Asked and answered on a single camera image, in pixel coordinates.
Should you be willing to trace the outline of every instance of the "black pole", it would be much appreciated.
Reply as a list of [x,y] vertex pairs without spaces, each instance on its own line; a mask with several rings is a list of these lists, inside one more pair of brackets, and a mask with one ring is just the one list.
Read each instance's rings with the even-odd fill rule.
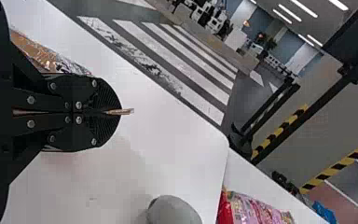
[[292,85],[292,87],[287,91],[287,93],[263,116],[263,118],[257,122],[257,124],[248,132],[242,139],[241,144],[243,145],[253,135],[292,97],[298,90],[300,86],[298,84]]
[[248,128],[269,108],[269,106],[274,103],[274,101],[284,92],[287,88],[289,88],[293,83],[292,77],[287,77],[284,80],[284,83],[277,89],[268,100],[255,112],[255,114],[241,127],[241,133],[246,132]]
[[287,130],[275,138],[264,150],[262,150],[253,160],[252,164],[257,165],[264,160],[275,148],[294,133],[307,120],[312,118],[320,109],[327,105],[337,94],[339,94],[348,84],[351,83],[350,77],[343,77],[333,87],[331,87],[321,98],[319,98],[310,108],[304,112]]

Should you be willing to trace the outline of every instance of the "hazard stripe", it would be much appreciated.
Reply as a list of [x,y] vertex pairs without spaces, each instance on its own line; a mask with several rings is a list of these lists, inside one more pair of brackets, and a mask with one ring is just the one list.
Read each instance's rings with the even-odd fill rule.
[[269,137],[267,137],[264,142],[254,149],[254,152],[252,154],[252,159],[254,159],[264,148],[269,146],[269,144],[277,138],[281,133],[283,133],[284,130],[289,128],[289,126],[296,121],[296,119],[299,118],[304,112],[308,109],[307,105],[301,106],[289,119],[287,119],[273,134],[271,134]]
[[336,175],[344,169],[345,167],[353,164],[358,159],[358,148],[354,150],[351,154],[344,157],[342,160],[337,162],[336,164],[330,166],[329,168],[325,169],[323,172],[318,174],[316,177],[312,178],[308,181],[302,188],[300,188],[300,193],[306,194],[310,190],[316,188],[320,184],[322,184],[326,179],[330,176]]

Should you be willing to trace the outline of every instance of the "white floor stripe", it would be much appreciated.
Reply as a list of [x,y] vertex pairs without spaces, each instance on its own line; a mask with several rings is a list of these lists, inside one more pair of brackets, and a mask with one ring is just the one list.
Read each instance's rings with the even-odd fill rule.
[[215,86],[210,80],[208,80],[206,77],[194,70],[194,68],[182,61],[179,57],[170,52],[168,49],[163,47],[157,40],[148,35],[132,21],[115,20],[115,22],[127,32],[132,34],[139,41],[141,41],[148,48],[152,49],[155,52],[158,52],[158,55],[164,58],[171,65],[175,66],[185,76],[193,80],[203,89],[205,89],[208,93],[214,96],[217,100],[222,102],[224,105],[227,105],[229,97],[227,93]]
[[136,5],[138,7],[147,7],[156,10],[154,7],[150,6],[150,4],[148,4],[145,0],[117,0],[117,1]]
[[275,93],[275,91],[278,90],[278,88],[277,88],[276,86],[274,86],[274,84],[272,84],[272,83],[269,83],[269,86],[271,87],[271,90],[272,90],[272,92],[274,92],[274,93]]
[[205,49],[206,51],[208,51],[209,53],[211,53],[214,57],[216,57],[217,59],[219,59],[222,63],[224,63],[225,65],[227,65],[227,67],[229,67],[231,70],[233,70],[234,72],[238,72],[238,69],[236,67],[234,67],[231,63],[229,63],[228,61],[226,61],[226,59],[222,58],[220,55],[216,54],[213,50],[211,50],[210,48],[208,48],[207,46],[205,46],[204,44],[202,44],[196,37],[194,37],[193,35],[189,34],[185,29],[183,29],[180,26],[175,26],[176,28],[178,28],[184,35],[186,35],[188,38],[192,39],[194,42],[196,42],[197,44],[199,44],[203,49]]
[[223,66],[220,62],[215,60],[213,57],[209,56],[209,54],[205,53],[204,50],[200,49],[197,45],[193,44],[193,42],[189,41],[186,37],[182,36],[179,32],[177,32],[175,29],[173,29],[168,24],[161,24],[165,29],[167,29],[171,34],[178,37],[180,40],[182,40],[185,44],[187,44],[191,49],[194,49],[196,52],[198,52],[202,57],[204,57],[206,60],[210,61],[212,64],[214,64],[216,67],[218,67],[220,70],[225,72],[227,75],[229,75],[232,78],[235,78],[235,74],[232,73],[230,70],[228,70],[225,66]]
[[353,203],[358,208],[358,203],[354,201],[352,198],[350,198],[348,195],[346,195],[344,192],[342,192],[340,189],[338,189],[336,186],[334,186],[329,181],[325,180],[324,183],[326,183],[330,188],[334,189],[336,192],[338,192],[342,197],[346,198],[348,201]]
[[251,79],[257,82],[260,86],[264,87],[263,78],[255,71],[252,71],[250,74]]
[[150,23],[150,22],[144,22],[144,25],[147,28],[149,28],[151,31],[153,31],[156,35],[158,35],[163,40],[165,40],[167,43],[169,43],[171,46],[173,46],[175,49],[177,49],[179,52],[183,53],[192,62],[196,63],[205,72],[210,74],[212,77],[216,78],[216,80],[223,83],[230,90],[232,89],[232,87],[234,86],[234,83],[232,81],[228,80],[228,78],[224,77],[219,72],[214,70],[209,64],[207,64],[205,61],[203,61],[197,55],[192,53],[185,46],[181,45],[179,42],[177,42],[175,39],[173,39],[170,35],[165,33],[165,31],[161,30],[156,24]]
[[216,122],[216,124],[220,125],[222,123],[224,114],[222,111],[218,110],[214,105],[206,101],[199,94],[191,90],[187,85],[185,85],[181,80],[179,80],[176,76],[172,75],[166,69],[164,69],[161,65],[157,64],[143,52],[138,50],[132,43],[126,40],[124,37],[115,32],[112,28],[106,25],[103,21],[98,18],[89,18],[89,17],[78,17],[84,23],[86,23],[91,29],[93,29],[96,33],[101,35],[110,43],[114,44],[115,42],[120,43],[125,46],[125,49],[130,49],[130,53],[133,55],[129,55],[133,58],[137,63],[146,63],[148,65],[156,65],[158,70],[161,71],[161,74],[154,74],[156,76],[164,76],[170,83],[170,85],[174,85],[176,91],[179,91],[180,95],[188,101],[191,105],[195,106],[201,113],[205,116]]

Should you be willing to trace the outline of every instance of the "snack bag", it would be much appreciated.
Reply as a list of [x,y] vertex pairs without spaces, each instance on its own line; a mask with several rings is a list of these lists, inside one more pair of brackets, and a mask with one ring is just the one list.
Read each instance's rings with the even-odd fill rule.
[[290,213],[237,192],[222,191],[217,224],[295,224]]

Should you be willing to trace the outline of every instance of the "ceiling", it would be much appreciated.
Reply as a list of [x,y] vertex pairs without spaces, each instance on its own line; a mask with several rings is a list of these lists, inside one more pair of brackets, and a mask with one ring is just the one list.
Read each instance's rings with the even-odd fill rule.
[[[312,35],[322,43],[327,42],[327,40],[339,29],[344,21],[358,9],[358,0],[340,0],[340,2],[349,8],[347,11],[342,11],[328,0],[298,1],[315,12],[319,17],[313,18],[310,14],[302,10],[290,0],[257,0],[257,4],[265,9],[268,14],[284,22],[284,20],[272,11],[274,8],[277,9],[293,22],[293,24],[284,22],[289,29],[303,36]],[[291,10],[299,18],[301,18],[302,22],[295,20],[287,14],[278,7],[278,4],[281,4]]]

